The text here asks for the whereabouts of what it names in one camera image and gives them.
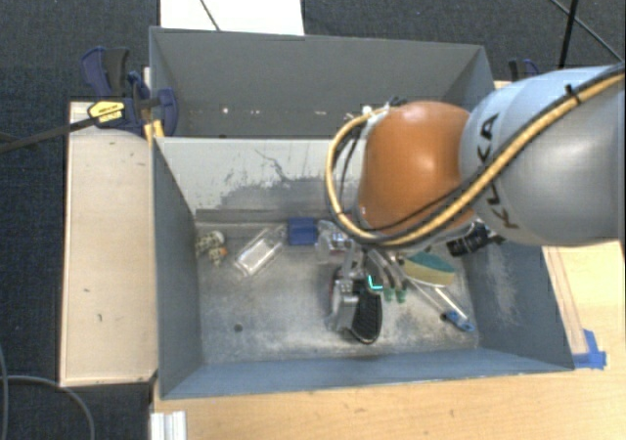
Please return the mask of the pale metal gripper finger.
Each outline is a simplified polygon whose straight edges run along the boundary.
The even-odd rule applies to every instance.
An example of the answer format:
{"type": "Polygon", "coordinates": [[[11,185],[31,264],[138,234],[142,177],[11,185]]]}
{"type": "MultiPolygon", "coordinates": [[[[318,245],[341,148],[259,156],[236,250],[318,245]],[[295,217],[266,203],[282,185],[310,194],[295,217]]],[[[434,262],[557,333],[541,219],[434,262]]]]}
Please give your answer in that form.
{"type": "Polygon", "coordinates": [[[336,280],[332,290],[332,315],[335,319],[335,309],[338,298],[341,295],[355,294],[353,292],[353,283],[350,280],[336,280]]]}
{"type": "Polygon", "coordinates": [[[358,294],[341,295],[335,309],[335,329],[350,330],[359,306],[358,294]]]}

